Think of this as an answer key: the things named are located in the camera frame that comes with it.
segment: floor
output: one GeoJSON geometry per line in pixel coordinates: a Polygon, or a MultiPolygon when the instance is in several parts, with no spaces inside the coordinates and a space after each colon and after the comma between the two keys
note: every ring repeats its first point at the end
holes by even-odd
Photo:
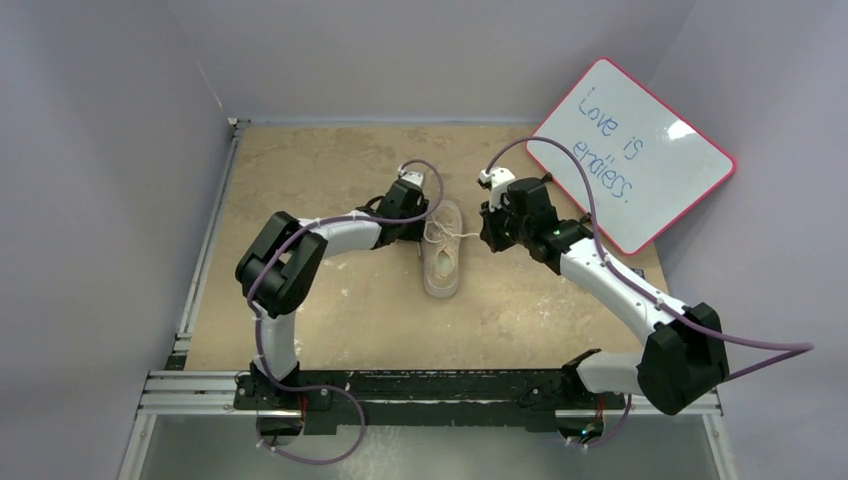
{"type": "MultiPolygon", "coordinates": [[[[477,174],[530,126],[251,127],[242,141],[202,292],[188,370],[241,370],[251,361],[253,323],[234,278],[238,260],[275,211],[295,217],[347,213],[385,193],[406,159],[435,163],[446,198],[479,232],[487,194],[477,174]]],[[[522,147],[502,158],[518,177],[544,172],[522,147]]],[[[428,176],[432,198],[436,184],[428,176]]],[[[560,218],[580,213],[549,187],[560,218]]],[[[667,290],[649,245],[625,263],[667,290]]],[[[492,254],[462,241],[460,287],[447,300],[422,284],[418,245],[351,252],[326,260],[298,310],[296,345],[306,369],[558,367],[589,348],[640,350],[635,337],[581,287],[535,263],[521,247],[492,254]]]]}

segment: gray wall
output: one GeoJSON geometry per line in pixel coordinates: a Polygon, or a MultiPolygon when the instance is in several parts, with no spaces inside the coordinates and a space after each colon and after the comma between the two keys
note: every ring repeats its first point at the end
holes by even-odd
{"type": "Polygon", "coordinates": [[[673,292],[733,333],[817,346],[721,389],[742,478],[848,467],[846,22],[846,2],[699,1],[650,82],[739,161],[659,239],[673,292]]]}
{"type": "Polygon", "coordinates": [[[168,0],[229,116],[541,120],[606,55],[647,81],[694,0],[168,0]]]}
{"type": "Polygon", "coordinates": [[[115,478],[228,125],[164,5],[0,13],[0,477],[115,478]]]}

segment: shoelace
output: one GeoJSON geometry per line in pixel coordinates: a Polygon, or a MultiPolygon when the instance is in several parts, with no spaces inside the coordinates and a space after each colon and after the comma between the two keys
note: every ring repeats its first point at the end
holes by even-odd
{"type": "Polygon", "coordinates": [[[448,227],[446,227],[445,225],[441,224],[438,220],[434,220],[434,219],[432,219],[432,218],[428,218],[428,219],[427,219],[427,222],[426,222],[426,223],[425,223],[425,225],[424,225],[424,240],[427,240],[427,241],[428,241],[428,242],[430,242],[430,243],[441,243],[441,242],[443,242],[443,241],[444,241],[444,237],[443,237],[443,238],[440,238],[440,239],[437,239],[437,240],[433,240],[432,238],[427,237],[427,225],[430,225],[430,224],[435,225],[435,226],[436,226],[436,228],[438,228],[439,230],[441,230],[441,231],[442,231],[442,233],[444,233],[444,234],[448,235],[448,236],[449,236],[449,237],[451,237],[451,238],[455,238],[455,237],[465,238],[465,237],[479,237],[479,236],[480,236],[480,234],[479,234],[479,233],[453,233],[453,232],[450,230],[450,228],[448,228],[448,227]]]}

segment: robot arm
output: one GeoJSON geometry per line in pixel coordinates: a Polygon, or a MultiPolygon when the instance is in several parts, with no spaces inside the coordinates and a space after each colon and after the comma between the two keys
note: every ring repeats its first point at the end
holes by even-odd
{"type": "Polygon", "coordinates": [[[642,354],[593,351],[581,355],[575,368],[582,387],[592,393],[644,395],[657,409],[673,415],[724,381],[729,372],[723,342],[688,329],[657,305],[648,304],[615,276],[605,261],[654,293],[658,302],[720,332],[715,311],[703,303],[690,308],[633,273],[609,252],[599,256],[591,230],[576,220],[557,218],[546,180],[516,179],[505,168],[481,172],[479,183],[491,194],[481,206],[480,238],[492,252],[515,244],[524,246],[534,260],[597,297],[645,346],[642,354]]]}
{"type": "MultiPolygon", "coordinates": [[[[424,175],[403,172],[392,184],[376,209],[370,205],[351,212],[355,218],[410,218],[427,210],[424,198],[424,175]]],[[[266,360],[277,380],[289,376],[298,365],[294,346],[294,320],[297,307],[306,298],[318,267],[324,259],[354,250],[373,250],[395,240],[420,240],[424,220],[405,225],[382,226],[369,221],[347,221],[320,225],[320,219],[295,219],[286,212],[271,216],[236,268],[236,279],[247,296],[251,285],[283,242],[304,225],[319,226],[303,235],[291,248],[287,261],[278,261],[256,292],[262,324],[262,344],[268,352],[266,360]]],[[[256,358],[253,367],[268,376],[256,358]]]]}

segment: white sneaker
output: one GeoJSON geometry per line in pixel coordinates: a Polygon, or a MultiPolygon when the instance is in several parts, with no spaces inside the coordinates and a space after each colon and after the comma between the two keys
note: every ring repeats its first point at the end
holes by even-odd
{"type": "Polygon", "coordinates": [[[459,242],[464,236],[459,208],[443,200],[427,217],[421,241],[424,290],[431,296],[449,298],[459,288],[459,242]]]}

